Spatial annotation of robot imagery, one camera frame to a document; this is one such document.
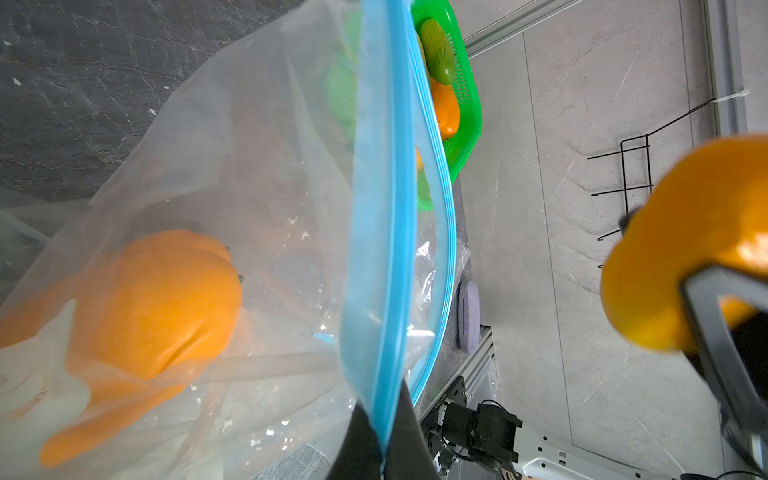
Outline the clear zip-top bag blue zipper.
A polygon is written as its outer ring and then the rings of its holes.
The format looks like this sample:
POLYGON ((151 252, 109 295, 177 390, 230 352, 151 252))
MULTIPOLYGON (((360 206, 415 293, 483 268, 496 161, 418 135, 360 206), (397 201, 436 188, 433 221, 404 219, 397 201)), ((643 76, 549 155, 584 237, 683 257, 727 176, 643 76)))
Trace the clear zip-top bag blue zipper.
POLYGON ((85 200, 1 193, 1 319, 131 242, 226 246, 243 301, 223 352, 139 382, 182 391, 101 446, 5 479, 297 477, 355 406, 389 444, 433 365, 456 259, 446 157, 408 1, 306 1, 207 60, 85 200), (355 136, 325 80, 356 60, 355 136))

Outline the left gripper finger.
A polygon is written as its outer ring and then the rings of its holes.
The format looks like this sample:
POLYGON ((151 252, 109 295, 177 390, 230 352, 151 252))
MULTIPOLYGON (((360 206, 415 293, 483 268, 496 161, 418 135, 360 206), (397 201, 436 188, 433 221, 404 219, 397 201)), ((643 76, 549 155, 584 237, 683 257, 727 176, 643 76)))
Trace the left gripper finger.
POLYGON ((438 480, 406 383, 401 384, 389 444, 383 448, 363 408, 356 405, 328 480, 438 480))

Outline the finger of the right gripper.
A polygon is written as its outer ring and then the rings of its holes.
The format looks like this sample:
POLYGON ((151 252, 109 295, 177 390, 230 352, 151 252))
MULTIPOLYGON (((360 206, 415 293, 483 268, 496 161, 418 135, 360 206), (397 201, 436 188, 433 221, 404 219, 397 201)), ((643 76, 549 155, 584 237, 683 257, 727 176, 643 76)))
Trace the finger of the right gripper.
POLYGON ((740 300, 765 313, 767 282, 754 274, 711 265, 687 277, 680 293, 703 378, 740 430, 765 441, 767 400, 749 375, 720 300, 740 300))

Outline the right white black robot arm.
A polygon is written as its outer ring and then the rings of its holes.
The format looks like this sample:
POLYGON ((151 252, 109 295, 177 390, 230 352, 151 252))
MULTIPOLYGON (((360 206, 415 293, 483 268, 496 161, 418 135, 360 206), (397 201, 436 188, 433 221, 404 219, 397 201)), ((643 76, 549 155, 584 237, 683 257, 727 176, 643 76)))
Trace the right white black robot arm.
MULTIPOLYGON (((767 476, 767 283, 712 265, 680 286, 697 351, 689 360, 720 405, 724 438, 742 467, 724 479, 767 476)), ((494 400, 471 406, 457 376, 421 421, 439 474, 462 460, 504 479, 651 479, 653 473, 568 447, 539 433, 494 400)))

